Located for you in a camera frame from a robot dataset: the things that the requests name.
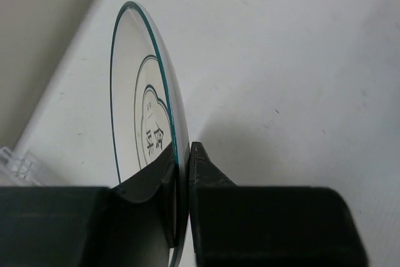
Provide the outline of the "white plate teal rim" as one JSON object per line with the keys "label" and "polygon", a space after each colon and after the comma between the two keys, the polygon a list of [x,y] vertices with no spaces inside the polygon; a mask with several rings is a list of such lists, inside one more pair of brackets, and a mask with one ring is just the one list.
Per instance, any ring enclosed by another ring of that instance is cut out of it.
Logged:
{"label": "white plate teal rim", "polygon": [[178,266],[188,224],[189,138],[165,43],[128,1],[112,34],[109,102],[118,184],[112,233],[124,266]]}

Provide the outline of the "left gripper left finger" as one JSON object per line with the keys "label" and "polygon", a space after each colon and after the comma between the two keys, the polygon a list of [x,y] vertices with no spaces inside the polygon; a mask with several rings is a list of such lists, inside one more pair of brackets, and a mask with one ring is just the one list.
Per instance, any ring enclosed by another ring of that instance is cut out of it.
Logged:
{"label": "left gripper left finger", "polygon": [[172,147],[114,188],[1,186],[2,266],[176,266]]}

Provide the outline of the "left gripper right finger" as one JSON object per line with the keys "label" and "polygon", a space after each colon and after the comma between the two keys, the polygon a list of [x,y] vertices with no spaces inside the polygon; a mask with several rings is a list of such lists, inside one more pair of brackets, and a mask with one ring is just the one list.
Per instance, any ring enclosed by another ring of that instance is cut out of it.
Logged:
{"label": "left gripper right finger", "polygon": [[333,189],[238,186],[191,145],[189,214],[198,266],[367,266],[348,205]]}

